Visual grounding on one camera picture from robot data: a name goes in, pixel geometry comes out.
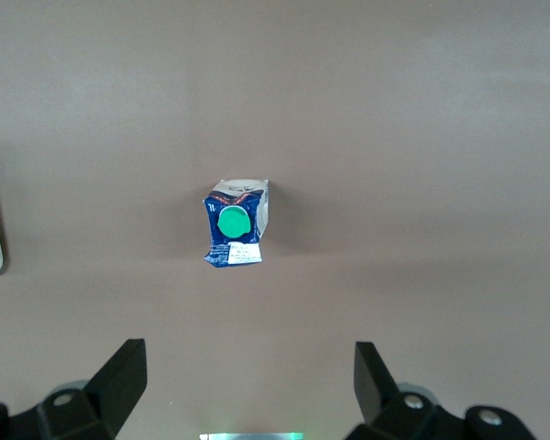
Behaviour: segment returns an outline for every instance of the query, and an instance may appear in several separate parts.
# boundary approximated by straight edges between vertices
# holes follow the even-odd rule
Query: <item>green light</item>
[[[200,440],[303,440],[303,433],[274,434],[201,434]]]

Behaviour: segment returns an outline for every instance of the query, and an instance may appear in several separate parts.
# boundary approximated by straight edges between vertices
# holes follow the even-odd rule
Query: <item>green screw cap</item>
[[[228,238],[239,238],[250,232],[250,218],[240,206],[227,206],[218,217],[218,229]]]

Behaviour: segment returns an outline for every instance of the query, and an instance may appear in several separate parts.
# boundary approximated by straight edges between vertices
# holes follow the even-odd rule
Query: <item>white sticker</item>
[[[230,242],[228,264],[260,263],[261,261],[259,243]]]

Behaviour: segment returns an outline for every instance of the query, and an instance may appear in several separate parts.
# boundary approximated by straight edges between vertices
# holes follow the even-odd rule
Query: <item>metal screw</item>
[[[499,426],[503,423],[503,420],[499,417],[499,415],[491,410],[480,410],[478,412],[478,416],[480,417],[480,420],[486,424],[492,424],[493,426]]]
[[[405,404],[412,408],[413,410],[421,410],[424,407],[424,402],[418,396],[409,394],[405,396]]]
[[[61,396],[58,396],[53,401],[53,406],[62,406],[72,401],[73,394],[70,394],[69,392],[67,394],[62,394]]]

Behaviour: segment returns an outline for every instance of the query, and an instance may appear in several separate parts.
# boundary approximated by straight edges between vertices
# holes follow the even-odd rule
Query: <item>blue carton packaging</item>
[[[269,221],[269,181],[220,181],[203,200],[210,223],[210,252],[217,268],[262,261],[259,241]]]

